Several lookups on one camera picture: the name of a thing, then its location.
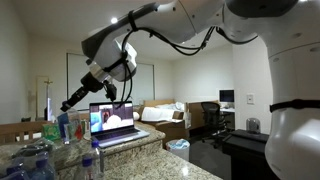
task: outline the white robotic arm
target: white robotic arm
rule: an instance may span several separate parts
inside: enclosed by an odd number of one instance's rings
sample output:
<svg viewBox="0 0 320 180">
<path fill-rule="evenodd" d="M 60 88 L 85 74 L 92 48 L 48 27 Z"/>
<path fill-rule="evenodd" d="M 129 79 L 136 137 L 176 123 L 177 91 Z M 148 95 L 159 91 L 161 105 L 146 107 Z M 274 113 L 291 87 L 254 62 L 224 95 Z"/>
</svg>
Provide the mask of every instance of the white robotic arm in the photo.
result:
<svg viewBox="0 0 320 180">
<path fill-rule="evenodd" d="M 108 78 L 130 79 L 135 51 L 115 38 L 135 30 L 182 43 L 209 27 L 234 44 L 259 35 L 267 45 L 274 105 L 266 146 L 271 169 L 281 179 L 318 179 L 320 171 L 320 0 L 175 0 L 150 3 L 82 42 L 95 64 L 61 108 L 67 110 Z"/>
</svg>

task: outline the ceiling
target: ceiling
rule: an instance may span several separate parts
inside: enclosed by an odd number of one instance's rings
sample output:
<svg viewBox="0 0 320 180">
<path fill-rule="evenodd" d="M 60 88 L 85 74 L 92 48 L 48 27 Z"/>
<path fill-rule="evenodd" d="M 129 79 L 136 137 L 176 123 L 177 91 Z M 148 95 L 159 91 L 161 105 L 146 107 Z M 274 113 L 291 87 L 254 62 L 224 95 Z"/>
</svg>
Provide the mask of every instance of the ceiling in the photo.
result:
<svg viewBox="0 0 320 180">
<path fill-rule="evenodd" d="M 12 0 L 30 34 L 81 43 L 88 33 L 111 24 L 111 17 L 121 17 L 151 0 Z M 206 31 L 198 34 L 185 46 L 199 46 Z M 144 57 L 175 60 L 183 55 L 144 32 L 130 36 L 129 43 Z M 213 33 L 205 50 L 228 44 Z"/>
</svg>

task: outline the granite countertop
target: granite countertop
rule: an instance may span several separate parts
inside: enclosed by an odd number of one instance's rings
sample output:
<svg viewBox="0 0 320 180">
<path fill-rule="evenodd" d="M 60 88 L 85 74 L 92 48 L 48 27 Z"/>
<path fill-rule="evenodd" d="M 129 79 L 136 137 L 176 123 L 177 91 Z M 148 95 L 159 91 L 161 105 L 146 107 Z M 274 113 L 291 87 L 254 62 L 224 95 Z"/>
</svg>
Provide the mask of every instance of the granite countertop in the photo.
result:
<svg viewBox="0 0 320 180">
<path fill-rule="evenodd" d="M 157 153 L 105 171 L 105 179 L 161 180 L 197 179 L 220 180 L 221 178 L 160 149 Z"/>
<path fill-rule="evenodd" d="M 150 133 L 148 137 L 141 138 L 135 141 L 129 141 L 112 147 L 102 149 L 104 155 L 115 154 L 121 151 L 132 149 L 134 147 L 149 144 L 159 141 L 165 137 L 165 134 L 152 128 L 150 125 L 136 123 L 135 126 Z M 81 140 L 75 144 L 62 145 L 60 142 L 55 143 L 57 149 L 54 153 L 55 168 L 57 170 L 65 167 L 73 166 L 80 163 L 82 155 L 89 152 L 91 149 L 91 142 L 88 140 Z M 0 146 L 0 165 L 7 164 L 11 161 L 11 156 L 22 148 L 23 144 L 11 144 Z"/>
</svg>

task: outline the office chair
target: office chair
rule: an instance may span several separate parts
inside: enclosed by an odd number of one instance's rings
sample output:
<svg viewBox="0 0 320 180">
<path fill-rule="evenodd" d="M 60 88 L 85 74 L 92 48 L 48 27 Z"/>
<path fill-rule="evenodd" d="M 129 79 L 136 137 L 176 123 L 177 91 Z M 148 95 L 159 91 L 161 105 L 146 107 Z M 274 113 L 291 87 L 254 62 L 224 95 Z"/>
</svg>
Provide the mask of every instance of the office chair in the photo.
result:
<svg viewBox="0 0 320 180">
<path fill-rule="evenodd" d="M 227 137 L 229 131 L 227 129 L 228 121 L 225 121 L 225 116 L 220 114 L 220 105 L 214 102 L 201 102 L 203 109 L 203 120 L 205 122 L 205 135 L 207 137 L 202 138 L 202 142 L 206 139 L 212 139 L 213 147 L 218 148 L 223 138 Z"/>
</svg>

